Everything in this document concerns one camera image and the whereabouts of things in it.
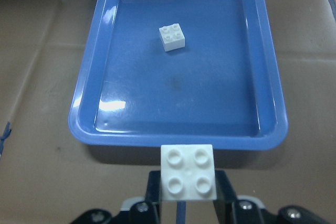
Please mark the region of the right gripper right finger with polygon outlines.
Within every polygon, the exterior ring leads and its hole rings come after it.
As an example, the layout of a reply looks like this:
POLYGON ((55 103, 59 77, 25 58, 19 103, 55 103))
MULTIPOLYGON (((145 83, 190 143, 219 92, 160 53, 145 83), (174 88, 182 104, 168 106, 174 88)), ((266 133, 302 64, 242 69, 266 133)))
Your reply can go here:
POLYGON ((238 199, 228 176, 215 171, 217 199, 213 201, 218 223, 265 223, 256 203, 238 199))

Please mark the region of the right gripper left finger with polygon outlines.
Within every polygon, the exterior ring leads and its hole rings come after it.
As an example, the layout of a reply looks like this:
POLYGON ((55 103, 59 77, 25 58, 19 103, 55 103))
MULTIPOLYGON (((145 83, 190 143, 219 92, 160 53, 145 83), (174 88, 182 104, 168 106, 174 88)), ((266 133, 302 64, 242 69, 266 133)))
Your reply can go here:
POLYGON ((161 172, 149 172, 144 199, 132 205, 129 223, 161 223, 161 172))

